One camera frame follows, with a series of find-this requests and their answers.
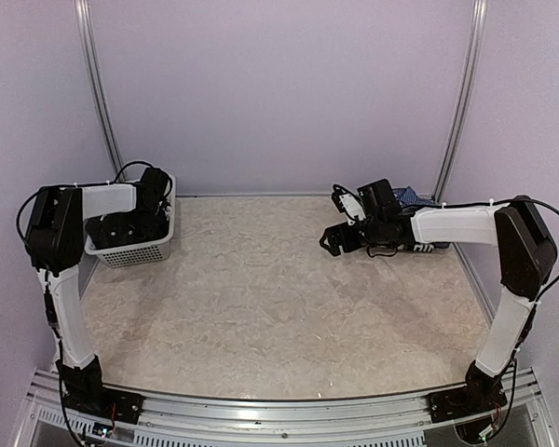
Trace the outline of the black pinstripe long sleeve shirt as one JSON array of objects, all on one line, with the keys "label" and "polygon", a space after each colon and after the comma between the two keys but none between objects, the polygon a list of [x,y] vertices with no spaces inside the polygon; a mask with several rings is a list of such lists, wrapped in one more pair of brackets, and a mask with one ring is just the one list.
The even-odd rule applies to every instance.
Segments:
[{"label": "black pinstripe long sleeve shirt", "polygon": [[161,239],[169,222],[162,216],[115,213],[91,218],[85,228],[95,248],[105,250]]}]

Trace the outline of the white plastic laundry basket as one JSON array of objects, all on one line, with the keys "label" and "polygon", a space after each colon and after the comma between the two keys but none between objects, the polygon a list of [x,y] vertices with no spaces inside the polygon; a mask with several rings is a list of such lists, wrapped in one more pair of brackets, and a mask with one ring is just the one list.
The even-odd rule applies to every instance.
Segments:
[{"label": "white plastic laundry basket", "polygon": [[100,261],[111,268],[163,261],[168,259],[170,256],[170,241],[174,234],[175,226],[176,178],[161,169],[147,167],[143,171],[142,177],[139,180],[133,182],[131,185],[134,186],[136,190],[136,203],[135,207],[132,210],[109,212],[106,214],[101,214],[97,217],[103,218],[106,215],[115,213],[130,214],[131,212],[133,212],[135,214],[142,214],[142,190],[146,186],[155,187],[159,191],[163,190],[164,188],[169,188],[171,190],[169,231],[165,237],[158,240],[105,250],[96,249],[92,243],[91,237],[86,231],[87,238],[85,242],[85,253],[98,257]]}]

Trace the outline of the black white printed shirt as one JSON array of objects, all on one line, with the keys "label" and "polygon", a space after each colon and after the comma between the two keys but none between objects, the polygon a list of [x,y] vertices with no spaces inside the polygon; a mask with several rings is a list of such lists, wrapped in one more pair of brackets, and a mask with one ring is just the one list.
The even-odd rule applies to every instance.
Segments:
[{"label": "black white printed shirt", "polygon": [[413,244],[402,244],[398,247],[399,251],[406,252],[417,252],[417,253],[431,253],[435,250],[435,246],[432,243],[413,243]]}]

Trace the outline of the blue checked shirt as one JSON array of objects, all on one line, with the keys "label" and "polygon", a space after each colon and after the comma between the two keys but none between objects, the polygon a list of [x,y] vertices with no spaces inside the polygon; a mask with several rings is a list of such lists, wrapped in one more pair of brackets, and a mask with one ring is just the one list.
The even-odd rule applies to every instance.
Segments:
[{"label": "blue checked shirt", "polygon": [[[405,188],[394,188],[393,193],[397,200],[400,202],[402,208],[409,206],[427,206],[433,204],[431,200],[418,196],[414,189],[410,186]],[[435,246],[435,250],[447,250],[450,247],[449,242],[433,242],[432,244]]]}]

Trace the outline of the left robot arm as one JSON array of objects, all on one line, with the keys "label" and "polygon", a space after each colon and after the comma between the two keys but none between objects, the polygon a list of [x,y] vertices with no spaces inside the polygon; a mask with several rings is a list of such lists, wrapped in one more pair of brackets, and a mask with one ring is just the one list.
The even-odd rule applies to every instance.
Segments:
[{"label": "left robot arm", "polygon": [[84,255],[109,267],[167,259],[175,220],[175,178],[142,162],[135,181],[116,176],[101,183],[70,183],[39,188],[26,201],[27,225],[16,227],[44,288],[48,325],[60,360],[58,373],[69,393],[94,414],[112,404],[89,340],[79,297]]}]

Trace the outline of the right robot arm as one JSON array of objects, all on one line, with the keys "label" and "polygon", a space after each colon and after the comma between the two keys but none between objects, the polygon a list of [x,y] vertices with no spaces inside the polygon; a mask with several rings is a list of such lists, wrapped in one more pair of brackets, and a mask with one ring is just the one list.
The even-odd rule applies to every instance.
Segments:
[{"label": "right robot arm", "polygon": [[478,413],[495,395],[502,374],[529,334],[542,295],[558,282],[558,249],[529,196],[470,204],[403,204],[395,197],[334,193],[343,223],[326,228],[320,246],[334,257],[360,249],[468,243],[498,251],[501,293],[489,334],[467,370],[457,396],[466,413]]}]

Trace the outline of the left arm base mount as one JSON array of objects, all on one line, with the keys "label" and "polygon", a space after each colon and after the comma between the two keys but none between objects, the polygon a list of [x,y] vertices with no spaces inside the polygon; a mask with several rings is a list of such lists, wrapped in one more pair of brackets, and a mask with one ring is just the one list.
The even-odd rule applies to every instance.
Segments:
[{"label": "left arm base mount", "polygon": [[69,367],[61,360],[56,365],[64,388],[63,404],[66,409],[114,422],[138,423],[144,396],[105,386],[98,357],[84,368]]}]

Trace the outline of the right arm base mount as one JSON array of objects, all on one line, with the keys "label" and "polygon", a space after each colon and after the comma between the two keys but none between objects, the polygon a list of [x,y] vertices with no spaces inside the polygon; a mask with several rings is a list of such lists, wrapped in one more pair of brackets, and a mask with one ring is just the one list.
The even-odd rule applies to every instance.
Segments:
[{"label": "right arm base mount", "polygon": [[427,395],[431,422],[454,420],[505,406],[508,401],[501,384],[502,376],[500,373],[491,377],[473,362],[462,386]]}]

